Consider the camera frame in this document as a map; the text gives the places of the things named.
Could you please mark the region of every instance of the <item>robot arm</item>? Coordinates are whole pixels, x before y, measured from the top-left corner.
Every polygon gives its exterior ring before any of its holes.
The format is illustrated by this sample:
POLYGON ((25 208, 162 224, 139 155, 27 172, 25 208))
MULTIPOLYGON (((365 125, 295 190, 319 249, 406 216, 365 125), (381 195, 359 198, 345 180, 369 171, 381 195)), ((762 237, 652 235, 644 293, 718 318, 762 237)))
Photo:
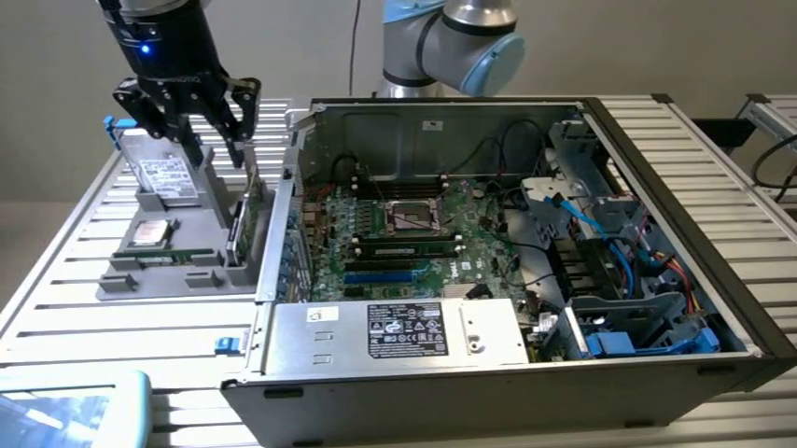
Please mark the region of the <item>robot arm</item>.
POLYGON ((525 56, 511 0, 386 0, 382 97, 493 96, 525 56))
POLYGON ((222 67, 204 17, 208 0, 99 0, 114 37, 136 78, 114 97, 154 138, 186 148, 194 166, 203 160, 188 116, 202 115, 227 143, 232 164, 258 118, 260 81, 232 79, 222 67), (227 93, 242 109, 235 118, 227 93))

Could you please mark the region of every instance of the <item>tablet screen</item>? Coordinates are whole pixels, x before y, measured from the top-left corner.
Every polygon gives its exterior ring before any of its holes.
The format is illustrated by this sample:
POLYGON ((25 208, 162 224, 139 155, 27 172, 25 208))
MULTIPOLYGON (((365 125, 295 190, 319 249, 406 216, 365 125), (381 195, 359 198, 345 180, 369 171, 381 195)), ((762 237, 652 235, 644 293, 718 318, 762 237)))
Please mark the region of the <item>tablet screen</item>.
POLYGON ((114 387, 0 391, 4 448, 88 448, 114 387))

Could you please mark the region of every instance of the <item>warning label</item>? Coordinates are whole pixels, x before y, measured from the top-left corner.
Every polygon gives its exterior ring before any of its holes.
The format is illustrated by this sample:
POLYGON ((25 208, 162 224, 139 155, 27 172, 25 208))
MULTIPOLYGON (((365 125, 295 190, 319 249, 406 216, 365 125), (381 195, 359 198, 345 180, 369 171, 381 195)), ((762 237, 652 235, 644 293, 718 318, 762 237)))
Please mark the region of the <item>warning label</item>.
POLYGON ((139 166, 160 198, 196 197, 195 182, 183 159, 139 161, 139 166))
POLYGON ((439 303, 369 305, 369 355, 373 358, 449 355, 439 303))

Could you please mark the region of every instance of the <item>motherboard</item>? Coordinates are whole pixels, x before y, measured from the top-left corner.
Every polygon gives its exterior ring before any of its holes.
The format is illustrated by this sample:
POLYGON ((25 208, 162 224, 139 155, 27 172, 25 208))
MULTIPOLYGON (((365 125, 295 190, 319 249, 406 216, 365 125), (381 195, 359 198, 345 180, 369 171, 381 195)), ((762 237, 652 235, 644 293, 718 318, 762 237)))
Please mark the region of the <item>motherboard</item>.
POLYGON ((525 297, 514 249, 486 230, 483 182, 307 194, 311 301, 525 297))

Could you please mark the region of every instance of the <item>white backdrop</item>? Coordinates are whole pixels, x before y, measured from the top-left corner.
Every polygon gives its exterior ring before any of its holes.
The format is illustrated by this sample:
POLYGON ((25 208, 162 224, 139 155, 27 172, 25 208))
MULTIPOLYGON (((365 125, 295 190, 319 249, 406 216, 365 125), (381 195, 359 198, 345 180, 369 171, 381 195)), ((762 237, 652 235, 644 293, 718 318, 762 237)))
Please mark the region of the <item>white backdrop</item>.
MULTIPOLYGON (((381 76, 381 0, 362 0, 355 92, 381 76)), ((668 92, 730 115, 749 91, 797 92, 793 0, 517 0, 529 54, 505 93, 668 92)), ((345 95, 355 0, 215 0, 235 77, 264 97, 345 95), (345 27, 333 24, 345 23, 345 27)), ((130 75, 94 0, 0 12, 0 199, 75 200, 107 159, 102 118, 130 75)))

